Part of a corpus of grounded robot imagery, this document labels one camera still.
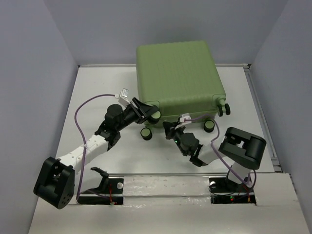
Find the green suitcase with blue lining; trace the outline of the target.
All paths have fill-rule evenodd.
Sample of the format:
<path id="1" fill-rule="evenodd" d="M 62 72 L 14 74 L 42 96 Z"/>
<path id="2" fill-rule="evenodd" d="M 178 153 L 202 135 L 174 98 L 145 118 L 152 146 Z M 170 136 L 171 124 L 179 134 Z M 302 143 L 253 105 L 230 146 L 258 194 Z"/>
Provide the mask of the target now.
<path id="1" fill-rule="evenodd" d="M 145 122 L 144 140 L 164 121 L 188 113 L 212 132 L 215 116 L 230 115 L 226 92 L 208 44 L 204 40 L 156 43 L 136 49 L 138 99 L 159 108 L 158 123 Z"/>

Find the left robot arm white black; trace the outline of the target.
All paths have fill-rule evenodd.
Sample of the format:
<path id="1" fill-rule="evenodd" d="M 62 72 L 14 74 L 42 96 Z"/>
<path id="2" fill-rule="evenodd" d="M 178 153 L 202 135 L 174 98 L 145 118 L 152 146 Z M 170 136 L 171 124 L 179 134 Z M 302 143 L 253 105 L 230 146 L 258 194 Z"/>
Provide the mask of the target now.
<path id="1" fill-rule="evenodd" d="M 79 197 L 82 182 L 75 184 L 76 174 L 83 175 L 84 167 L 97 156 L 109 151 L 119 141 L 120 131 L 132 123 L 145 121 L 158 123 L 160 109 L 133 98 L 122 107 L 112 104 L 107 108 L 103 122 L 89 138 L 83 138 L 83 144 L 72 152 L 58 157 L 47 158 L 40 170 L 33 193 L 57 209 L 64 208 L 72 199 Z"/>

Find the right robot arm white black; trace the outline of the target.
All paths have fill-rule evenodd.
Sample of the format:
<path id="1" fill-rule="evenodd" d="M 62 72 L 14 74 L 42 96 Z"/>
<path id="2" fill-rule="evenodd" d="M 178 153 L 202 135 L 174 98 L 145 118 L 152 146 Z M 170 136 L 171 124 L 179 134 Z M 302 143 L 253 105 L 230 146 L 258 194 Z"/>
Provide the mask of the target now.
<path id="1" fill-rule="evenodd" d="M 266 148 L 266 140 L 235 127 L 226 130 L 223 141 L 215 147 L 217 136 L 208 145 L 201 144 L 193 133 L 185 133 L 180 122 L 163 122 L 166 139 L 174 140 L 183 156 L 197 167 L 207 166 L 219 159 L 229 169 L 224 185 L 229 191 L 236 191 L 244 185 L 250 185 L 250 172 L 259 169 Z"/>

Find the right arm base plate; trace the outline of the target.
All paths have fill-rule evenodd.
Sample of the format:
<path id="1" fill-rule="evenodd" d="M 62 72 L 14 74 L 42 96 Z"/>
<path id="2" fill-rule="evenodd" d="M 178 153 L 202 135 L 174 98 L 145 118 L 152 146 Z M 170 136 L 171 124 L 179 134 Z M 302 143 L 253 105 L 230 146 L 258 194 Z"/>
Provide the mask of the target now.
<path id="1" fill-rule="evenodd" d="M 254 190 L 245 184 L 236 184 L 225 177 L 210 179 L 208 190 L 212 204 L 256 204 Z"/>

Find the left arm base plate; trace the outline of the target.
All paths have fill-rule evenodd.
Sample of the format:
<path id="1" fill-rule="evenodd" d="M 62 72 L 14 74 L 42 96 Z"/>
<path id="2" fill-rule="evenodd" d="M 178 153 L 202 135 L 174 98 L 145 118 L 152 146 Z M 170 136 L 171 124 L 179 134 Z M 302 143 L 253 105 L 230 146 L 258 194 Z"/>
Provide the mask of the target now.
<path id="1" fill-rule="evenodd" d="M 78 198 L 80 205 L 123 205 L 124 179 L 108 178 L 102 180 L 97 188 L 84 191 Z"/>

